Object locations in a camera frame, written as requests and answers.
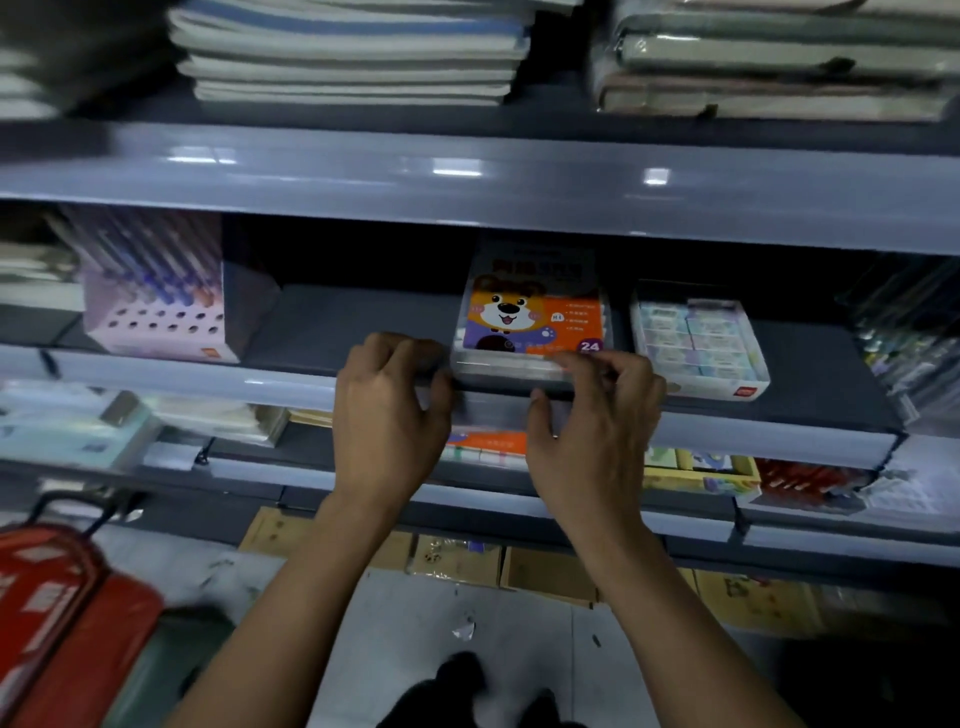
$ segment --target bear ear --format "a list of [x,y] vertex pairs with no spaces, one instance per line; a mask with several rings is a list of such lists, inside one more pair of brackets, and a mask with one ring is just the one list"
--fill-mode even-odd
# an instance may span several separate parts
[[484,276],[477,276],[473,281],[473,290],[474,291],[502,291],[503,290],[503,281],[500,280],[497,276],[491,276],[486,274]]
[[525,280],[520,284],[520,294],[528,299],[542,296],[546,293],[546,286],[538,280]]

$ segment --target hand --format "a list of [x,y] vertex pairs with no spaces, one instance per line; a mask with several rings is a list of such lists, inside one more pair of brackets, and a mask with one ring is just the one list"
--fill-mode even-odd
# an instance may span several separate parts
[[[633,528],[640,522],[643,455],[660,421],[666,381],[636,354],[551,358],[573,374],[573,408],[555,439],[550,400],[539,389],[531,395],[527,465],[534,486],[572,542],[585,528]],[[618,374],[612,393],[603,379],[607,367]]]
[[396,519],[430,474],[450,435],[453,387],[448,372],[437,372],[424,411],[414,375],[443,351],[396,333],[372,333],[350,350],[333,407],[335,494]]

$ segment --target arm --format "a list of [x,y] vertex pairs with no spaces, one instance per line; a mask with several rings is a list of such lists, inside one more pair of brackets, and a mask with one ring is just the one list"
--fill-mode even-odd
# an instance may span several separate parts
[[[623,627],[664,728],[799,728],[803,724],[754,670],[677,573],[643,524],[643,455],[660,418],[665,382],[642,356],[555,357],[574,376],[569,421],[550,430],[550,401],[532,396],[527,462]],[[612,392],[602,367],[618,373]]]
[[396,334],[350,352],[337,376],[333,493],[166,728],[305,725],[357,581],[444,449],[449,377],[434,377],[425,412],[413,384],[420,362],[441,352]]

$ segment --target person's left hand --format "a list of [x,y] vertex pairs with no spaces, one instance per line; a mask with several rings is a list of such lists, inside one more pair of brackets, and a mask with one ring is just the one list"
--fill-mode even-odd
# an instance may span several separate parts
[[446,370],[420,408],[414,375],[444,348],[429,339],[372,333],[350,350],[333,407],[334,493],[393,517],[430,474],[450,435],[453,387]]

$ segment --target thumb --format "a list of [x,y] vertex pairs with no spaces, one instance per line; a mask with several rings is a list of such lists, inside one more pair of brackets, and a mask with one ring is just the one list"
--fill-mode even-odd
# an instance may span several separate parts
[[453,401],[453,382],[450,371],[441,369],[433,375],[433,381],[430,382],[430,406],[426,410],[426,420],[431,427],[442,430],[444,437],[450,433]]
[[542,389],[530,393],[527,412],[527,448],[544,448],[553,444],[553,411],[550,398]]

